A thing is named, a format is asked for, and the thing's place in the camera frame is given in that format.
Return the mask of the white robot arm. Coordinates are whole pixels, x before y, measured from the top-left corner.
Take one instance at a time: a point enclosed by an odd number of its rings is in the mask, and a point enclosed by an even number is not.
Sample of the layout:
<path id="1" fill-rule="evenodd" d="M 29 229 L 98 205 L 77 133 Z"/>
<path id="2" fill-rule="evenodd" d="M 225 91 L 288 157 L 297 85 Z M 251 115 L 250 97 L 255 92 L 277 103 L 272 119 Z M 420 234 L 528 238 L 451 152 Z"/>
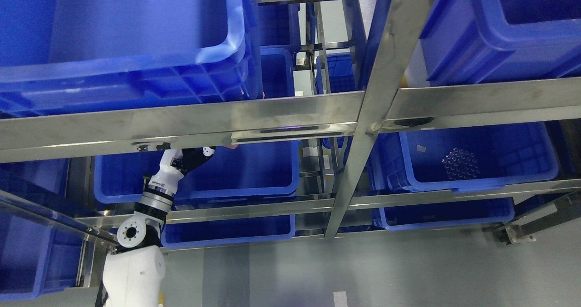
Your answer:
<path id="1" fill-rule="evenodd" d="M 104 260 L 96 307 L 158 307 L 166 264 L 161 234 L 176 187 L 150 181 L 135 204 L 133 216 L 120 225 L 120 246 Z"/>

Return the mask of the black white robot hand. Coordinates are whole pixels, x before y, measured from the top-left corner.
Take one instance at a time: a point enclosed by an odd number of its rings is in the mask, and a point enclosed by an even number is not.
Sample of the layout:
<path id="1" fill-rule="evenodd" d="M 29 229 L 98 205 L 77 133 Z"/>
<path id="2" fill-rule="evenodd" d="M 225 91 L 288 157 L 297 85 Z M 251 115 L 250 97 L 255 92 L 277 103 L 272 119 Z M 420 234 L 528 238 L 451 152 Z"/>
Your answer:
<path id="1" fill-rule="evenodd" d="M 208 162 L 215 151 L 215 146 L 165 150 L 158 165 L 158 172 L 147 182 L 144 193 L 154 192 L 173 197 L 178 191 L 181 179 Z"/>

